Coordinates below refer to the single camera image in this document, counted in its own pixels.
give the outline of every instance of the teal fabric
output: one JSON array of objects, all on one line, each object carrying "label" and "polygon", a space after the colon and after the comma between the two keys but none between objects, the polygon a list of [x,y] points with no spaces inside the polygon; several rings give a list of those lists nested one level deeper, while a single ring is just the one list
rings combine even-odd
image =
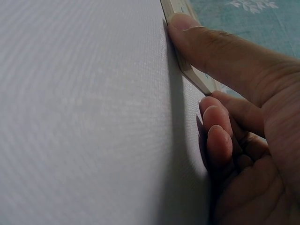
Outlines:
[{"label": "teal fabric", "polygon": [[300,0],[190,1],[203,26],[300,57]]}]

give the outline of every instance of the fingernail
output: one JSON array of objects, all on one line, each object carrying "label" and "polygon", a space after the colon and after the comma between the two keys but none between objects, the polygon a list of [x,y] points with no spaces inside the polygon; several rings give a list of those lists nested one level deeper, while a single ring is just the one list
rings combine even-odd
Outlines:
[{"label": "fingernail", "polygon": [[201,27],[200,23],[184,13],[175,13],[168,19],[169,24],[178,30],[185,31],[192,27]]},{"label": "fingernail", "polygon": [[210,130],[208,131],[207,136],[210,136],[211,131],[214,130],[214,129],[221,129],[221,130],[223,130],[223,128],[222,128],[220,125],[218,125],[218,124],[213,125],[213,126],[210,128]]}]

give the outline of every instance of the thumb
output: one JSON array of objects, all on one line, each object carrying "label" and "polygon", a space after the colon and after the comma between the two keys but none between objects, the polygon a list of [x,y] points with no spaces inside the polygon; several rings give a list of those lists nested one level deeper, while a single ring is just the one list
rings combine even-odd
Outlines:
[{"label": "thumb", "polygon": [[169,34],[179,52],[195,68],[234,89],[261,107],[300,71],[295,59],[223,31],[209,30],[186,14],[174,14]]}]

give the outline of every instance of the floral pattern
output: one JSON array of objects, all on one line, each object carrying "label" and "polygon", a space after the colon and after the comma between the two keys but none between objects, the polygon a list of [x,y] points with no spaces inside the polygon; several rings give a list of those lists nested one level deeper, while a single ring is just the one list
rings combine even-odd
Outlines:
[{"label": "floral pattern", "polygon": [[243,7],[244,10],[251,13],[260,13],[264,8],[278,8],[275,2],[270,0],[233,0],[227,5],[233,5],[236,8]]}]

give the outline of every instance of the skin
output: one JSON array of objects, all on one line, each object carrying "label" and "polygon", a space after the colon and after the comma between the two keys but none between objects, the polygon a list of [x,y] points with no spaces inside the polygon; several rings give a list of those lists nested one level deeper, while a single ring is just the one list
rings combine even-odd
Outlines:
[{"label": "skin", "polygon": [[212,222],[300,224],[300,61],[184,14],[169,19],[169,34],[194,67],[246,99],[214,92],[199,103]]}]

